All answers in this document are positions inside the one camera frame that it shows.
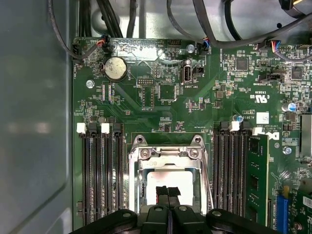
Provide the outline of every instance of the capacitor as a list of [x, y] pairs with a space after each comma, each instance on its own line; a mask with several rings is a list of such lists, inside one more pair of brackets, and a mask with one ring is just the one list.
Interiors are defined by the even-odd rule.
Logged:
[[189, 44], [186, 46], [186, 51], [189, 53], [194, 53], [195, 52], [195, 46], [192, 44]]
[[296, 104], [293, 103], [293, 102], [287, 102], [287, 103], [284, 103], [282, 105], [282, 111], [284, 112], [295, 112], [296, 111]]
[[244, 117], [240, 116], [240, 115], [233, 115], [232, 119], [233, 119], [233, 121], [237, 121], [240, 123], [244, 121]]
[[292, 153], [292, 149], [291, 149], [290, 147], [285, 146], [285, 147], [283, 148], [283, 154], [285, 154], [285, 155], [290, 155], [291, 153]]
[[112, 82], [122, 81], [127, 76], [127, 63], [121, 57], [110, 57], [101, 64], [100, 70]]

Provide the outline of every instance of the mounting screw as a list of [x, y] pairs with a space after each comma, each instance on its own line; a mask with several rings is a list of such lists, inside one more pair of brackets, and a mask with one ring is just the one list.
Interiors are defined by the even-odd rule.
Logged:
[[150, 157], [150, 151], [146, 150], [146, 149], [142, 150], [140, 154], [141, 154], [142, 158], [149, 158]]
[[185, 206], [180, 206], [180, 207], [179, 207], [179, 210], [181, 210], [181, 211], [186, 211], [187, 208], [186, 208]]
[[186, 46], [186, 51], [189, 53], [194, 53], [195, 52], [195, 46], [192, 44], [189, 44]]
[[198, 157], [199, 152], [197, 149], [191, 149], [191, 157]]
[[213, 211], [213, 215], [214, 216], [217, 216], [217, 217], [220, 217], [221, 216], [221, 213], [219, 211]]
[[86, 86], [88, 89], [92, 89], [94, 87], [94, 81], [93, 80], [87, 80]]

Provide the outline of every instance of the metal plate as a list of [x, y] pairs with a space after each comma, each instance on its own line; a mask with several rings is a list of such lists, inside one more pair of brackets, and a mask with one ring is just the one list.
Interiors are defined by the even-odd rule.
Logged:
[[[205, 0], [204, 2], [216, 38], [233, 40], [226, 28], [222, 1]], [[118, 15], [125, 36], [129, 21], [129, 0], [111, 0], [111, 4]], [[297, 7], [304, 13], [312, 11], [312, 3], [309, 0], [299, 3]], [[96, 0], [92, 0], [91, 11], [93, 36], [96, 37], [106, 29]], [[187, 32], [198, 38], [204, 37], [191, 0], [173, 0], [172, 12]], [[135, 38], [184, 38], [168, 20], [166, 0], [137, 0], [136, 15]], [[235, 0], [232, 3], [232, 17], [238, 33], [244, 39], [275, 30], [278, 23], [284, 26], [294, 20], [281, 9], [278, 0]], [[307, 32], [307, 24], [302, 24], [284, 34], [281, 39], [283, 42], [305, 43], [308, 38]]]

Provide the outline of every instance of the integrated circuit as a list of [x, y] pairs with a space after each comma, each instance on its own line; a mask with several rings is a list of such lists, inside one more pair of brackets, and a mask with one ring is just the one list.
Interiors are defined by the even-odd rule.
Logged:
[[292, 80], [302, 80], [303, 67], [292, 67]]
[[243, 57], [236, 58], [236, 70], [247, 71], [248, 70], [248, 59]]

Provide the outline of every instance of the wire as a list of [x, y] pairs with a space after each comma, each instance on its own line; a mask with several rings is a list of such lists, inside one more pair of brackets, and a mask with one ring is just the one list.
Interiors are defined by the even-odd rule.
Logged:
[[55, 19], [55, 15], [54, 15], [54, 10], [53, 10], [53, 2], [52, 0], [48, 0], [48, 13], [49, 13], [49, 18], [50, 21], [52, 23], [52, 27], [53, 27], [53, 31], [61, 45], [61, 47], [65, 50], [66, 53], [68, 53], [71, 57], [75, 58], [75, 59], [79, 59], [79, 60], [83, 60], [86, 59], [87, 57], [89, 57], [98, 47], [97, 44], [93, 45], [88, 51], [86, 51], [84, 53], [84, 55], [79, 56], [76, 55], [73, 51], [71, 51], [65, 44], [60, 32], [59, 32], [59, 28]]
[[111, 35], [111, 37], [115, 38], [117, 35], [115, 34], [111, 19], [108, 16], [108, 13], [107, 13], [107, 10], [106, 10], [106, 7], [105, 7], [103, 0], [97, 0], [97, 4], [98, 4], [98, 7], [102, 13], [102, 17], [103, 17], [103, 20], [104, 20], [105, 25], [107, 27], [108, 33]]
[[112, 22], [112, 26], [115, 30], [115, 34], [118, 38], [123, 38], [123, 35], [122, 35], [122, 32], [121, 32], [121, 29], [120, 29], [120, 26], [119, 26], [119, 23], [118, 23], [118, 20], [117, 20], [117, 17], [116, 17], [116, 14], [113, 10], [113, 7], [111, 5], [111, 3], [109, 2], [109, 0], [103, 0], [105, 5], [106, 5], [106, 12], [109, 16], [109, 18], [111, 19], [111, 22]]
[[232, 12], [231, 12], [231, 5], [232, 5], [232, 1], [233, 0], [226, 0], [224, 2], [224, 17], [225, 17], [225, 22], [226, 25], [228, 26], [228, 29], [230, 31], [230, 34], [232, 35], [232, 37], [235, 40], [242, 40], [242, 38], [240, 37], [240, 35], [238, 34], [238, 32], [235, 29], [235, 26], [233, 24], [233, 20], [232, 20]]
[[84, 4], [84, 13], [83, 13], [83, 23], [84, 23], [84, 33], [86, 37], [92, 37], [91, 33], [91, 9], [90, 9], [90, 0], [83, 0]]
[[136, 17], [137, 17], [137, 0], [130, 0], [130, 13], [129, 13], [129, 24], [127, 28], [127, 38], [133, 37]]
[[276, 29], [272, 32], [269, 32], [260, 36], [256, 36], [250, 39], [238, 40], [238, 41], [218, 41], [216, 40], [213, 30], [211, 28], [211, 25], [209, 23], [209, 19], [207, 16], [207, 12], [206, 12], [206, 8], [205, 8], [205, 4], [203, 0], [193, 0], [193, 5], [195, 8], [198, 21], [203, 31], [205, 32], [206, 36], [209, 38], [210, 44], [213, 45], [214, 47], [224, 48], [224, 49], [237, 48], [237, 47], [249, 45], [249, 44], [256, 44], [256, 43], [263, 42], [264, 40], [275, 38], [280, 34], [288, 32], [290, 29], [296, 27], [297, 25], [312, 19], [312, 13], [310, 13], [282, 28]]
[[185, 36], [186, 38], [190, 39], [190, 40], [193, 40], [193, 41], [196, 41], [196, 42], [199, 42], [199, 43], [202, 43], [202, 40], [201, 39], [196, 39], [194, 38], [191, 34], [188, 34], [187, 32], [185, 32], [183, 30], [183, 28], [181, 28], [181, 26], [178, 24], [178, 22], [176, 21], [175, 17], [173, 16], [172, 14], [172, 11], [171, 11], [171, 3], [172, 3], [172, 0], [167, 0], [167, 16], [170, 20], [170, 23], [172, 24], [172, 26], [180, 33], [182, 34], [183, 36]]

